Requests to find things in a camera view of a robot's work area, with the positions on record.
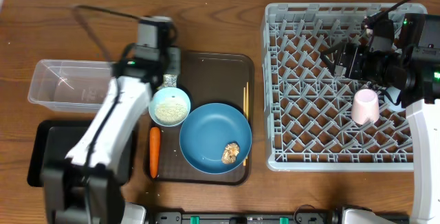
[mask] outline wooden table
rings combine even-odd
[[[140,120],[135,169],[123,187],[127,201],[154,210],[187,212],[293,212],[308,203],[322,209],[355,204],[378,212],[410,214],[413,174],[272,172],[265,164],[260,26],[264,8],[277,2],[397,2],[400,0],[5,0],[0,14],[0,223],[44,223],[43,190],[26,177],[36,128],[54,118],[89,115],[54,113],[30,104],[28,89],[41,59],[103,60],[72,19],[76,3],[136,15],[171,16],[178,45],[204,52],[245,54],[255,64],[254,144],[250,178],[239,187],[185,183],[153,185],[142,164],[149,117]],[[440,0],[419,0],[440,14]],[[91,14],[91,23],[114,57],[135,41],[132,21]]]

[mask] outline blue plate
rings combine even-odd
[[[221,157],[226,145],[240,147],[233,164]],[[180,129],[180,149],[186,161],[202,172],[221,174],[243,163],[252,145],[252,132],[244,115],[226,104],[205,104],[186,118]]]

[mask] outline lattice pattern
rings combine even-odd
[[[353,19],[305,22],[305,16],[304,12],[291,17],[294,22],[283,19],[269,23],[275,160],[412,162],[405,113],[389,111],[378,92],[379,121],[357,125],[351,119],[351,103],[354,93],[366,86],[332,77],[319,59],[319,51],[340,41],[366,43],[360,23]],[[400,16],[394,18],[398,28]]]

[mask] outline green tape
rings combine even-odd
[[[281,217],[280,218],[280,224],[289,224],[289,218]]]
[[[199,224],[200,218],[198,216],[192,216],[190,220],[190,224]]]

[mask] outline orange carrot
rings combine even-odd
[[[160,130],[153,127],[150,130],[150,173],[156,178],[159,167]]]

